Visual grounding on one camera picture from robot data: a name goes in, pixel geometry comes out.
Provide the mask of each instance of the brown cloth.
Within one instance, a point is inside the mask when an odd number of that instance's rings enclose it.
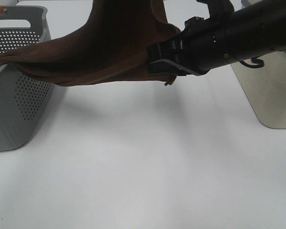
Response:
[[[158,80],[172,84],[176,76],[150,75],[146,47],[176,35],[168,24],[163,0],[94,0],[87,23],[49,42],[0,55],[26,76],[60,86],[113,81]]]

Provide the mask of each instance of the perforated basket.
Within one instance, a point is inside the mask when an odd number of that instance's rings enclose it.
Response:
[[[50,40],[46,13],[44,7],[4,7],[0,20],[27,20],[31,27],[0,28],[0,54]],[[28,141],[53,87],[24,76],[13,64],[0,67],[0,151],[18,148]]]

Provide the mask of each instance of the white table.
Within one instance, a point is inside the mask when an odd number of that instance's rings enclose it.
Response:
[[[20,4],[49,9],[53,38],[91,8]],[[207,16],[165,4],[181,28]],[[286,130],[258,122],[230,66],[168,87],[57,87],[32,139],[0,153],[0,229],[286,229]]]

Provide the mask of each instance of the basket handle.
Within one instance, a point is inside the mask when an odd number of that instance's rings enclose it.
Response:
[[[42,33],[47,9],[41,6],[0,6],[0,20],[26,20],[31,24],[28,30]]]

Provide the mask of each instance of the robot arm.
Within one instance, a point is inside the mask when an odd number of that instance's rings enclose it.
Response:
[[[235,62],[260,68],[259,56],[286,52],[286,0],[263,0],[236,12],[230,0],[197,1],[208,5],[210,18],[193,17],[180,34],[149,46],[148,73],[204,75]]]

